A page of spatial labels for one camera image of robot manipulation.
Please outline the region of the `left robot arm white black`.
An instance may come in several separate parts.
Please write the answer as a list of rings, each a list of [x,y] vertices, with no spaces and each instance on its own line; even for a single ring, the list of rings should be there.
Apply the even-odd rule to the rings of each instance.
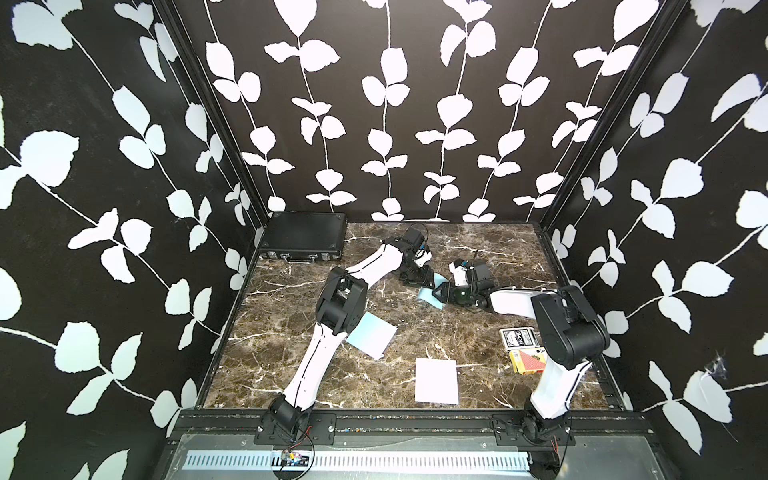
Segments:
[[[307,429],[319,385],[339,345],[363,318],[369,288],[391,273],[407,286],[432,287],[430,260],[427,237],[410,227],[383,240],[359,263],[330,271],[316,302],[314,330],[305,355],[286,389],[269,405],[278,426],[293,437]]]

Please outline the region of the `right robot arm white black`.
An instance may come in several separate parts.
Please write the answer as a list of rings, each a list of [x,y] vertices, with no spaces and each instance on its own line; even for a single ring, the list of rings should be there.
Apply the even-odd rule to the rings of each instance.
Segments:
[[[542,291],[501,287],[480,290],[444,282],[431,294],[442,303],[476,306],[536,321],[547,363],[530,404],[543,420],[558,419],[567,413],[582,376],[610,343],[604,322],[577,286]]]

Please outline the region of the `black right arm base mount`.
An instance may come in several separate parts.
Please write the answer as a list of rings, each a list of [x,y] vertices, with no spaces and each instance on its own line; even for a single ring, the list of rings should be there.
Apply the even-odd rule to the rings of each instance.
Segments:
[[[575,444],[568,415],[542,419],[536,412],[514,411],[493,415],[491,427],[498,446],[537,451]]]

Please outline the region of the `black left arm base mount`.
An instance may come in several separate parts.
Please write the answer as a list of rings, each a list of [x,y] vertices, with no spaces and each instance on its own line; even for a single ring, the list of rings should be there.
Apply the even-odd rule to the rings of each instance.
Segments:
[[[253,443],[276,447],[332,445],[336,424],[337,416],[333,413],[312,411],[302,414],[297,421],[288,421],[267,412],[257,426]]]

